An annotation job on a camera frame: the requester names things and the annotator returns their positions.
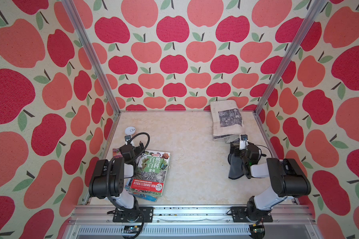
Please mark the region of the grey green microfibre cloth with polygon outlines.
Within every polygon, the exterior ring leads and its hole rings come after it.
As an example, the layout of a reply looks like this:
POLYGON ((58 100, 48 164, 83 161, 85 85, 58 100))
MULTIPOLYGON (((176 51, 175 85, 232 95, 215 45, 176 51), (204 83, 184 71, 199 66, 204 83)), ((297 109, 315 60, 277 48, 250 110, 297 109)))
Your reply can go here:
POLYGON ((230 165, 228 178, 236 180, 245 175, 244 163, 240 157, 240 149, 234 143, 230 143, 230 152, 228 155, 228 163, 230 165))

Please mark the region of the red green cover book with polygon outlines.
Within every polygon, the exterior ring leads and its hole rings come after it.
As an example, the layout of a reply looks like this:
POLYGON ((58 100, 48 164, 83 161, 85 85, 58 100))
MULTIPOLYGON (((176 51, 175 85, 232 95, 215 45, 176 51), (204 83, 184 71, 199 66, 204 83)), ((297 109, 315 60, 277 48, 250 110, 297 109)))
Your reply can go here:
POLYGON ((170 165, 171 153, 167 151, 147 150, 138 161, 134 177, 129 184, 129 191, 161 197, 166 175, 170 165))

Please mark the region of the blue robot sunflower magazine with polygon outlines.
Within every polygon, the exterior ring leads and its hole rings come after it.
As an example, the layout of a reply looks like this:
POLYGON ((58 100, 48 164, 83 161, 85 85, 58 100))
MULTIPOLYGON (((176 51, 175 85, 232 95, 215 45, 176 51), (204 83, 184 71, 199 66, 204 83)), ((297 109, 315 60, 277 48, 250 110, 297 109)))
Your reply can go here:
POLYGON ((130 191, 130 186, 132 184, 132 179, 128 179, 127 184, 125 185, 125 189, 127 190, 127 192, 131 195, 134 195, 136 198, 140 198, 140 199, 144 199, 150 202, 156 202, 158 197, 156 196, 151 196, 151 195, 147 195, 147 194, 142 194, 142 193, 136 193, 136 192, 131 192, 130 191))

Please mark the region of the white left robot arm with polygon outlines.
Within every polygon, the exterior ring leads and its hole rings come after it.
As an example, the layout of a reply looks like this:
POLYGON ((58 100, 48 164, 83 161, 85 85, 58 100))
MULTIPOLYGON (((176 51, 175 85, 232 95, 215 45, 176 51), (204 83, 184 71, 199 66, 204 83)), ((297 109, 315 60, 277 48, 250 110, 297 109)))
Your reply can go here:
POLYGON ((127 178, 134 176, 136 160, 145 152, 143 143, 139 146, 126 144, 113 149, 111 160, 96 163, 89 183, 89 195, 98 199, 108 199, 116 209, 112 212, 129 220, 136 220, 141 212, 137 200, 124 189, 127 178))

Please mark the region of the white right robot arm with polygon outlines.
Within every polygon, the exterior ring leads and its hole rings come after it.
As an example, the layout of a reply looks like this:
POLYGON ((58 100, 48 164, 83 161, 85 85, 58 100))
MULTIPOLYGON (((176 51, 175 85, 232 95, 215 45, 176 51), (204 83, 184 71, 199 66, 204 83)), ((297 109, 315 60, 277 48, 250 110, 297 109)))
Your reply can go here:
POLYGON ((311 192, 311 184, 295 159, 267 158, 265 163, 259 164, 261 155, 254 144, 240 149, 237 155, 242 161, 243 175, 248 179, 270 179, 271 186, 247 202, 245 214, 251 222, 260 221, 286 199, 307 196, 311 192))

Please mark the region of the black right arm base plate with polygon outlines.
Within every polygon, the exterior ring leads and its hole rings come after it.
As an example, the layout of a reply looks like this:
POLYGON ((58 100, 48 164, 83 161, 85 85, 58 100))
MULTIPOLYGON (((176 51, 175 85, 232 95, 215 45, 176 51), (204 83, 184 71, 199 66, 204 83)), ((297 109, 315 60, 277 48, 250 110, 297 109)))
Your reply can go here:
POLYGON ((247 209, 247 207, 231 207, 226 213, 232 216, 235 223, 272 223, 273 218, 270 211, 262 211, 258 209, 247 209))

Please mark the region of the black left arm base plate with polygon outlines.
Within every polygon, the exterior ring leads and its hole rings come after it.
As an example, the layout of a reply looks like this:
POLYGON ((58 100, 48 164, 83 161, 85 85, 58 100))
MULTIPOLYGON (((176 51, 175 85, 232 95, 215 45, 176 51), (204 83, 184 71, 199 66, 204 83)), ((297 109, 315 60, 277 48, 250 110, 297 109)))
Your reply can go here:
POLYGON ((153 207, 140 207, 139 210, 122 211, 115 209, 107 214, 113 215, 114 223, 151 223, 153 220, 153 207))

